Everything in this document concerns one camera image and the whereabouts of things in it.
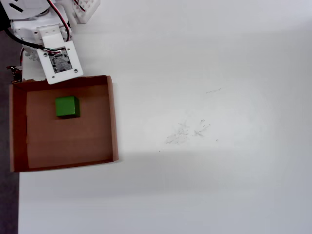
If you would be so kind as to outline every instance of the green cube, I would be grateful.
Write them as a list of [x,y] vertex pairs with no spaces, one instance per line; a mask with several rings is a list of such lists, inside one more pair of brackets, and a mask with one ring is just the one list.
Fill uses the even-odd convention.
[[80,117],[79,99],[75,96],[57,97],[55,99],[57,117]]

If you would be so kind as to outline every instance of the metal part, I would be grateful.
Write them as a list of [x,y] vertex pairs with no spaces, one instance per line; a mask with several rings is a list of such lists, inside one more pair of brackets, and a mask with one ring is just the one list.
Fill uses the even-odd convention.
[[21,75],[22,67],[20,67],[20,66],[17,66],[17,67],[16,66],[8,66],[8,67],[6,67],[6,69],[8,69],[8,70],[10,69],[12,72],[13,79],[14,79],[14,81],[12,81],[12,84],[22,81],[22,75]]
[[65,48],[57,54],[49,53],[50,62],[54,73],[64,72],[73,69]]

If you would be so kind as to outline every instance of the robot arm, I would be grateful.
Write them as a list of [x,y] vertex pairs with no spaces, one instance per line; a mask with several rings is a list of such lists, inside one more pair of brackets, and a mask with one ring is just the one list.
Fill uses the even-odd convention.
[[100,3],[100,0],[52,1],[1,0],[11,20],[14,34],[11,38],[23,44],[33,60],[40,59],[49,84],[83,75],[66,12],[74,12],[78,22],[86,23]]

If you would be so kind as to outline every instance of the open cardboard box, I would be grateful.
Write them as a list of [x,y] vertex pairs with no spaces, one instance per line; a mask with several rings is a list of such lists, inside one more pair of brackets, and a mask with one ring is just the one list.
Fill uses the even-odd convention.
[[[80,117],[56,116],[55,98],[76,96]],[[10,158],[14,172],[118,160],[113,84],[108,76],[10,87]]]

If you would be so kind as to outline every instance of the white surface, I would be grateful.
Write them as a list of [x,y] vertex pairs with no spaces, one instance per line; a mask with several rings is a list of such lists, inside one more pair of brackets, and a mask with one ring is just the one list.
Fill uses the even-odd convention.
[[21,173],[19,233],[310,233],[311,19],[309,0],[103,0],[74,42],[112,76],[120,160]]

